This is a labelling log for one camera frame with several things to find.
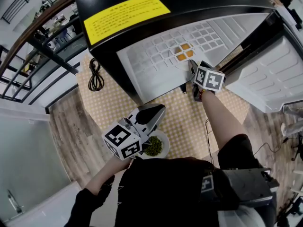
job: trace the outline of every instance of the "black power cord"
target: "black power cord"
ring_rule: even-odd
[[[265,142],[265,143],[257,150],[257,152],[256,152],[255,154],[257,154],[257,153],[259,152],[259,150],[261,150],[261,148],[262,148],[263,146],[265,146],[266,144],[268,145],[268,148],[269,148],[269,150],[270,150],[272,153],[277,153],[277,152],[282,148],[282,145],[283,145],[285,142],[287,142],[289,139],[290,139],[290,138],[286,137],[286,138],[283,140],[283,142],[281,143],[280,147],[279,147],[277,150],[271,149],[271,148],[270,148],[270,145],[269,145],[267,142]]]
[[[89,90],[92,92],[100,91],[104,87],[104,80],[99,74],[100,68],[101,65],[95,58],[90,60],[89,69],[91,70],[92,76],[89,79]]]

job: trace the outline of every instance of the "plate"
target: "plate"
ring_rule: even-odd
[[[162,142],[162,151],[154,156],[148,156],[145,153],[143,153],[142,155],[138,154],[139,157],[141,157],[142,159],[152,159],[152,158],[165,158],[167,156],[167,154],[169,153],[169,138],[166,136],[166,134],[164,134],[162,131],[159,130],[155,130],[153,133],[150,134],[150,136],[157,136],[159,140],[161,140]]]

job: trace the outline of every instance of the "white wall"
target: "white wall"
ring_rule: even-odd
[[[0,99],[0,117],[50,121],[50,115],[46,114],[41,106],[26,105]]]
[[[49,122],[0,116],[0,219],[16,216],[9,189],[24,212],[70,183]]]
[[[64,226],[71,215],[76,195],[81,190],[79,184],[73,182],[31,211],[5,224],[7,227]]]
[[[6,9],[12,4],[14,0],[0,0],[0,17],[5,13]],[[10,49],[14,42],[20,37],[21,30],[14,31],[19,22],[28,14],[33,7],[41,4],[41,0],[30,0],[13,18],[10,25],[3,19],[0,19],[0,44]],[[25,57],[28,53],[26,46],[18,53],[19,56]]]
[[[39,12],[41,4],[39,3],[37,6],[32,7],[32,9],[26,14],[21,21],[16,25],[13,29],[14,32],[23,33],[27,27],[31,25],[34,21],[35,14]]]

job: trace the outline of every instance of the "door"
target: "door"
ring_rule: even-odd
[[[265,113],[303,100],[301,51],[282,36],[226,78],[226,88]]]
[[[49,122],[0,117],[0,219],[17,215],[8,190],[27,212],[70,183]]]

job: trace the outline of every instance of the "wire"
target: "wire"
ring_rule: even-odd
[[[99,74],[100,68],[101,65],[99,64],[99,62],[95,58],[91,59],[89,63],[89,69],[91,70],[92,76],[89,79],[88,86],[89,86],[89,90],[92,92],[100,91],[104,87],[104,80]]]
[[[210,131],[208,132],[208,128],[207,128],[207,122],[209,122],[209,119],[207,119],[205,121],[205,128],[206,128],[206,137],[207,137],[207,145],[208,145],[208,152],[209,152],[209,155],[210,155],[210,163],[211,164],[214,164],[214,159],[213,159],[213,156],[212,156],[212,153],[210,151],[210,143],[209,143],[209,133],[213,132],[213,131]]]
[[[282,148],[282,145],[283,145],[284,143],[285,143],[285,142],[282,142],[282,143],[281,143],[279,149],[277,149],[277,150],[272,150],[272,149],[270,148],[270,145],[269,145],[267,142],[265,142],[265,143],[257,150],[257,152],[256,152],[255,154],[257,154],[257,153],[259,152],[259,150],[261,150],[261,148],[262,148],[263,146],[265,146],[266,144],[268,145],[268,148],[269,148],[269,150],[270,150],[272,153],[277,153],[277,152]]]
[[[77,46],[82,46],[82,47],[85,47],[84,45],[82,45],[82,44],[78,44],[78,45],[76,45],[76,46],[74,46],[75,44],[77,43],[77,41],[75,41],[72,45],[71,45],[71,48],[72,49],[75,49]]]

